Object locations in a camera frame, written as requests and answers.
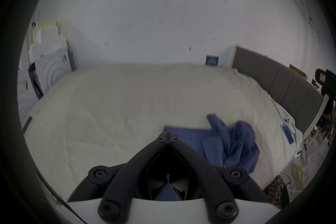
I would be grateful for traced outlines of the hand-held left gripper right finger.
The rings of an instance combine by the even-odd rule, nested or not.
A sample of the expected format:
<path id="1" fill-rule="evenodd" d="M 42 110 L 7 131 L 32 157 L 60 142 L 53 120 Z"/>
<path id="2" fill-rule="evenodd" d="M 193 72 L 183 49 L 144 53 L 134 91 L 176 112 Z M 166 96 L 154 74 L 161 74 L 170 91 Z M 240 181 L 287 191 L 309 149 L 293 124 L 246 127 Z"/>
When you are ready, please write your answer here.
<path id="1" fill-rule="evenodd" d="M 243 168 L 211 165 L 174 133 L 168 133 L 168 145 L 198 180 L 210 222 L 233 222 L 240 212 L 236 198 L 271 204 Z"/>

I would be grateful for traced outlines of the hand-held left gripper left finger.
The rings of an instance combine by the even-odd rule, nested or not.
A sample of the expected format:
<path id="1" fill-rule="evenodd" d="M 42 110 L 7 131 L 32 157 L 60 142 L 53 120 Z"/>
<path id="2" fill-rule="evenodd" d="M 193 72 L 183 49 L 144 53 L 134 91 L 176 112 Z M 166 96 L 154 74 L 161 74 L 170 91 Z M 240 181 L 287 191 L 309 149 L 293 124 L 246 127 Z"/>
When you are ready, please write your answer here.
<path id="1" fill-rule="evenodd" d="M 105 222 L 126 222 L 143 170 L 167 145 L 168 133 L 164 132 L 127 163 L 91 168 L 87 177 L 70 195 L 68 202 L 102 198 L 97 209 L 99 217 Z"/>

